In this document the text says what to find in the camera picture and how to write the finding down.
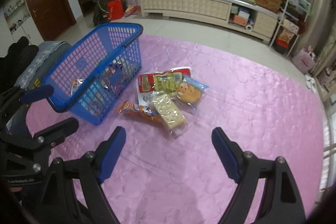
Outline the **red bag on floor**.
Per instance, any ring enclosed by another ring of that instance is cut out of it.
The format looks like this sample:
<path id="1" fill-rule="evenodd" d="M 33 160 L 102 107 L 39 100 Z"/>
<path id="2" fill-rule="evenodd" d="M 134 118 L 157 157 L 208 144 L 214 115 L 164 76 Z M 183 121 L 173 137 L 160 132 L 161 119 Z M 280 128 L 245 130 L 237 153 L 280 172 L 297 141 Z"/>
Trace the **red bag on floor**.
<path id="1" fill-rule="evenodd" d="M 109 20 L 118 20 L 123 18 L 124 10 L 121 0 L 112 0 L 107 4 L 108 8 L 108 19 Z"/>

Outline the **grey lace cushion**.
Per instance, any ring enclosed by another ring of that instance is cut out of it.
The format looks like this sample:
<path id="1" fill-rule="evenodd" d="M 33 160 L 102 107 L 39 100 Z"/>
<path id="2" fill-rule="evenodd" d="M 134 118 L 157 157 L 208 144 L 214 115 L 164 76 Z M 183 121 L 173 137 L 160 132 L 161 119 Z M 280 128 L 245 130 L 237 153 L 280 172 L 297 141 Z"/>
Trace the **grey lace cushion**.
<path id="1" fill-rule="evenodd" d="M 18 74 L 14 86 L 31 90 L 42 86 L 43 79 L 50 69 L 60 58 L 71 48 L 71 45 L 64 41 L 46 41 L 38 46 L 37 55 L 29 65 Z M 7 123 L 7 129 L 11 135 L 22 135 L 29 138 L 30 132 L 26 125 L 26 116 L 30 105 L 23 105 Z"/>

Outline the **pink gift bag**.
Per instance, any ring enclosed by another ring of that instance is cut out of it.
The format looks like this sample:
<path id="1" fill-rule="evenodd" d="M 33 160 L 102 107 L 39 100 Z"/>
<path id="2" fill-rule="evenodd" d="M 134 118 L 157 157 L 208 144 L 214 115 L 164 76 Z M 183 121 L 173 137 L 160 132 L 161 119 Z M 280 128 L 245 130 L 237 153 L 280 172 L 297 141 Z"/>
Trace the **pink gift bag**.
<path id="1" fill-rule="evenodd" d="M 292 58 L 295 67 L 303 74 L 309 73 L 316 66 L 316 55 L 311 46 L 302 48 Z"/>

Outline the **blue plastic basket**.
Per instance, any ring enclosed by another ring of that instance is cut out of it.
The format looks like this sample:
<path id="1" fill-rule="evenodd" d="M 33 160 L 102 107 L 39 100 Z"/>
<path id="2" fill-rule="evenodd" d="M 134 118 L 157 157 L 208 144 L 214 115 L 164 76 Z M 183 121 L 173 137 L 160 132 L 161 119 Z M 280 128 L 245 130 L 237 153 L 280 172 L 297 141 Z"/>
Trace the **blue plastic basket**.
<path id="1" fill-rule="evenodd" d="M 106 23 L 80 39 L 43 80 L 54 89 L 47 99 L 53 110 L 101 124 L 141 70 L 142 33 L 140 24 Z"/>

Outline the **white metal shelf rack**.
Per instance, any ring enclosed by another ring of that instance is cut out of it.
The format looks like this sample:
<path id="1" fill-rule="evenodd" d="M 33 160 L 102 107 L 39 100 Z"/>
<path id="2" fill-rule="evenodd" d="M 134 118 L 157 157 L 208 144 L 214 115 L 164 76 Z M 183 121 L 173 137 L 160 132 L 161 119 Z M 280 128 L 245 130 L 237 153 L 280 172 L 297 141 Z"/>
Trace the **white metal shelf rack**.
<path id="1" fill-rule="evenodd" d="M 278 23 L 269 47 L 289 57 L 299 37 L 305 32 L 310 10 L 311 3 L 308 0 L 282 0 L 278 11 Z"/>

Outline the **orange bun snack packet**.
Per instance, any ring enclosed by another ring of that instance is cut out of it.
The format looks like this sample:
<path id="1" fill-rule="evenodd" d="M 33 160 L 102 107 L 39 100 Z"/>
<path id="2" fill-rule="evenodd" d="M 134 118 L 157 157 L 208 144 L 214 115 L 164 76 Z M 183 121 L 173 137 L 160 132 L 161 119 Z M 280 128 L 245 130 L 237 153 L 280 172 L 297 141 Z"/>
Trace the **orange bun snack packet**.
<path id="1" fill-rule="evenodd" d="M 190 76 L 183 75 L 183 79 L 178 84 L 175 93 L 176 98 L 193 110 L 197 110 L 198 104 L 203 97 L 203 93 L 209 87 Z"/>

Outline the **brown cardboard box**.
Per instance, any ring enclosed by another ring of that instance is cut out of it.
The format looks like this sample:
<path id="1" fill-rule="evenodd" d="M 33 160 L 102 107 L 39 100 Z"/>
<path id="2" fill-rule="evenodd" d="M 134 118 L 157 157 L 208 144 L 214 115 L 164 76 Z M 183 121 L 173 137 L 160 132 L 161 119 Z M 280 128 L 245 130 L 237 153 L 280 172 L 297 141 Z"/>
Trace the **brown cardboard box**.
<path id="1" fill-rule="evenodd" d="M 271 12 L 278 13 L 282 0 L 255 0 L 256 5 L 263 7 Z"/>

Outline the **cream TV cabinet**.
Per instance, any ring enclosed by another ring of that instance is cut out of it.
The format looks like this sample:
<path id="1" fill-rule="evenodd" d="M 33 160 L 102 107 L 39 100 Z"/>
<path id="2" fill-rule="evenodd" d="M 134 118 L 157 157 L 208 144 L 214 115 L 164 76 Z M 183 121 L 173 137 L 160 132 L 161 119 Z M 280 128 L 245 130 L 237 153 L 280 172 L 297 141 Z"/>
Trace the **cream TV cabinet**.
<path id="1" fill-rule="evenodd" d="M 140 0 L 142 16 L 162 14 L 212 24 L 247 34 L 268 44 L 278 15 L 242 0 Z"/>

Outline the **red pickle snack pouch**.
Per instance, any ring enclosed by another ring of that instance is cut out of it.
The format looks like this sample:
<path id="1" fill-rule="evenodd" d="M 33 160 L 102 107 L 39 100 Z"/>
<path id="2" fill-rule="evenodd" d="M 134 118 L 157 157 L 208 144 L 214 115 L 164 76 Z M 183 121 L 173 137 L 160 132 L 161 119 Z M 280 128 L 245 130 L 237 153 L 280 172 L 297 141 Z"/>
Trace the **red pickle snack pouch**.
<path id="1" fill-rule="evenodd" d="M 173 94 L 177 91 L 183 76 L 191 76 L 190 67 L 177 67 L 165 72 L 145 73 L 137 78 L 138 103 L 149 106 L 153 93 Z"/>

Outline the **orange striped snack bar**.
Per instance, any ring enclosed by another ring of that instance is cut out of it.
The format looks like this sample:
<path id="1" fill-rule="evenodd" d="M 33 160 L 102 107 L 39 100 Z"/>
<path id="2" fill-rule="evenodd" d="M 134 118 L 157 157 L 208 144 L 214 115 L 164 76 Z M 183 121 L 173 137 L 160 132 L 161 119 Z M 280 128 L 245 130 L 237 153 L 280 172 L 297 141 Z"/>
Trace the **orange striped snack bar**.
<path id="1" fill-rule="evenodd" d="M 129 101 L 125 101 L 117 111 L 120 114 L 135 115 L 155 122 L 161 121 L 158 113 L 152 108 Z"/>

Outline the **white slippers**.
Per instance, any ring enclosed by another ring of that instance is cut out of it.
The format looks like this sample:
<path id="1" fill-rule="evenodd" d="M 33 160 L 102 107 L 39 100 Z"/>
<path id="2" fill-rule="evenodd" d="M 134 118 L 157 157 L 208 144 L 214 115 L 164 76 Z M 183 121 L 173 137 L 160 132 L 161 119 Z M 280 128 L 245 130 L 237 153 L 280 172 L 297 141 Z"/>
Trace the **white slippers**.
<path id="1" fill-rule="evenodd" d="M 315 79 L 313 77 L 311 77 L 310 75 L 308 75 L 308 74 L 305 74 L 304 76 L 305 76 L 306 87 L 311 92 L 313 92 L 314 94 L 316 94 L 317 93 L 317 85 L 316 85 Z"/>

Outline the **large cracker pack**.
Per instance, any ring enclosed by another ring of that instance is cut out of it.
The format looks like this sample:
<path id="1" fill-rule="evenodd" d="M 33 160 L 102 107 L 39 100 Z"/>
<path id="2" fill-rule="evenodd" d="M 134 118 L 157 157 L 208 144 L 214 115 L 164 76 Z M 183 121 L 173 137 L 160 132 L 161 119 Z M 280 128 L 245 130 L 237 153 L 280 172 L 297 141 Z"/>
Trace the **large cracker pack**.
<path id="1" fill-rule="evenodd" d="M 170 96 L 165 93 L 154 95 L 151 98 L 151 104 L 171 134 L 179 136 L 184 133 L 186 125 L 185 116 Z"/>

